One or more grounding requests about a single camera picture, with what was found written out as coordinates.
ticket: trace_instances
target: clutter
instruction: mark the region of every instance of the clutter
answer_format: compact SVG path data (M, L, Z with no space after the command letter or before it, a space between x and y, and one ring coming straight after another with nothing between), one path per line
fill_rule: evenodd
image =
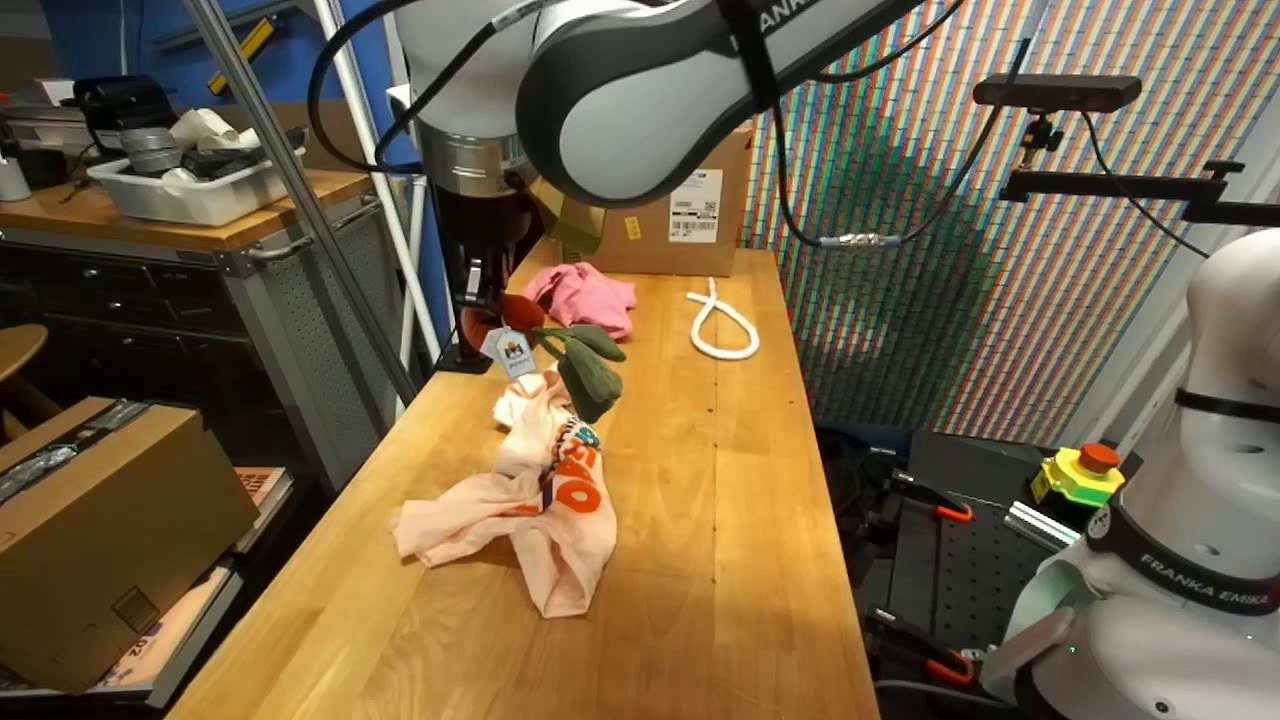
M0 665L98 684L251 528L237 468L187 407L84 399L0 449Z
M45 103L7 103L0 107L0 126L7 144L19 153L58 153L84 155L92 147L87 126L80 107L45 107Z
M24 168L31 193L71 182L71 159L53 147L19 147L16 163Z
M633 338L637 288L606 279L590 266L557 266L529 279L524 298L532 298L557 323L596 323L610 339Z
M27 176L11 155L0 155L0 203L27 201Z
M601 438L563 407L557 374L524 375L497 399L507 429L497 465L394 521L399 560L452 563L513 537L529 601L543 617L583 617L616 550Z
M254 131L237 131L214 114L183 114L172 130L126 130L124 159L92 163L124 217L158 223L228 223L285 197Z
M75 107L98 155L124 153L126 130L168 130L172 107L148 75L84 75L75 79Z
M532 375L529 343L557 358L557 374L579 422L596 426L624 392L624 379L604 360L624 360L610 338L596 323L543 329L543 312L529 298L504 298L504 329L462 323L462 338L490 358L513 379Z

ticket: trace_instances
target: white robot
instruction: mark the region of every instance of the white robot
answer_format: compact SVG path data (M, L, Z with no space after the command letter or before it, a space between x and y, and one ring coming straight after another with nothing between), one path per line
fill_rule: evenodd
M1191 279L1180 445L1022 590L984 684L1047 718L1276 718L1280 233Z
M674 188L716 142L919 0L388 0L458 310L504 291L529 173L590 203ZM1030 718L1280 718L1280 233L1191 288L1180 445L1027 584L984 684Z

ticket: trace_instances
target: pink cloth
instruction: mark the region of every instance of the pink cloth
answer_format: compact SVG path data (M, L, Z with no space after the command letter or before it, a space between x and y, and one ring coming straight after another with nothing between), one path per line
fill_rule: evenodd
M601 449L590 449L596 432L572 422L539 375L518 375L497 406L497 422L507 426L497 468L452 483L435 502L399 506L390 521L394 554L435 569L513 537L529 601L543 617L583 617L616 550L616 513ZM579 483L596 497L590 508L575 506Z
M637 288L606 279L590 266L557 266L529 279L524 298L548 310L557 323L596 323L610 339L633 338Z

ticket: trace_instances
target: wooden workbench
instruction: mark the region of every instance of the wooden workbench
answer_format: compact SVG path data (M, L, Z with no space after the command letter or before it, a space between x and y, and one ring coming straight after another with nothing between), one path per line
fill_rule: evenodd
M366 176L359 173L307 173L312 193L319 203L341 203L366 193ZM3 233L45 233L63 240L106 240L132 247L158 247L158 253L240 253L261 245L262 236L290 223L290 201L262 203L233 223L196 227L196 223L142 223L118 217L103 188L71 188L55 186L31 193L27 201L0 203Z
M685 291L703 279L626 279L637 339L601 426L621 543L583 622L539 622L507 543L432 572L394 560L399 502L500 445L504 379L435 375L175 718L877 718L773 258L738 253L720 279L761 323L748 363L692 353Z

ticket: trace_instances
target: white rope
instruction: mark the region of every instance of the white rope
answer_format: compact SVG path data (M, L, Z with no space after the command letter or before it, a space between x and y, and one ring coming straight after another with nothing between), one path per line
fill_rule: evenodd
M748 358L761 353L756 323L743 312L736 312L730 304L720 302L720 288L716 288L711 276L708 276L708 298L703 291L685 291L685 298L698 304L698 312L692 315L692 329L686 329L692 347L698 347L703 358L723 360L723 363L736 363L736 360L748 360ZM711 312L723 312L729 320L736 320L748 331L748 343L743 347L708 343L703 339L703 323L708 323Z

